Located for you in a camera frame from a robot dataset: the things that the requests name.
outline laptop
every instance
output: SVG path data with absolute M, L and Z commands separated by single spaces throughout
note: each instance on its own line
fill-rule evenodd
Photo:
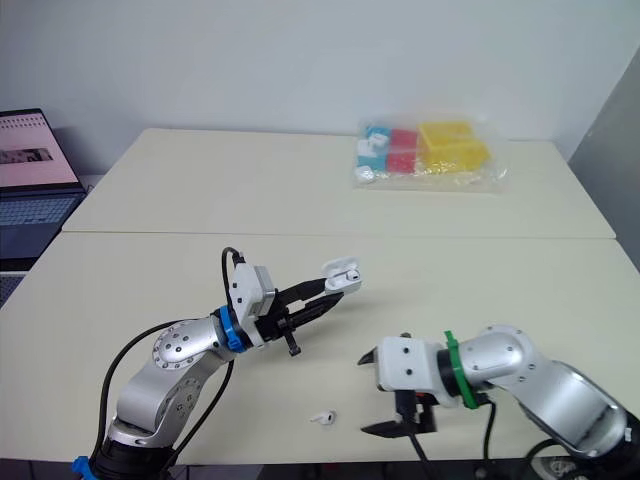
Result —
M 42 110 L 0 112 L 0 271 L 29 270 L 84 195 Z

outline yellow container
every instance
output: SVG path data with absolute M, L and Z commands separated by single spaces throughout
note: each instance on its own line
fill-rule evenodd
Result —
M 428 173 L 477 170 L 489 159 L 489 149 L 467 122 L 426 122 L 418 131 L 418 159 Z

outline laptop screen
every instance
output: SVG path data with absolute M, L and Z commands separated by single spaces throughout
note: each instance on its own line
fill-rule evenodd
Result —
M 41 111 L 0 113 L 0 187 L 77 182 Z

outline laptop keyboard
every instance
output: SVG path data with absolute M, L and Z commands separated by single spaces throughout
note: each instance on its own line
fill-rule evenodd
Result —
M 23 278 L 22 275 L 0 276 L 0 307 L 4 305 Z
M 0 202 L 0 227 L 57 223 L 74 201 L 66 197 Z

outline plastic bag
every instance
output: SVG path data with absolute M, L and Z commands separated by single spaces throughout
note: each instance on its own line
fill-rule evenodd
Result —
M 500 140 L 460 117 L 369 121 L 357 142 L 355 183 L 390 190 L 498 192 L 507 173 Z

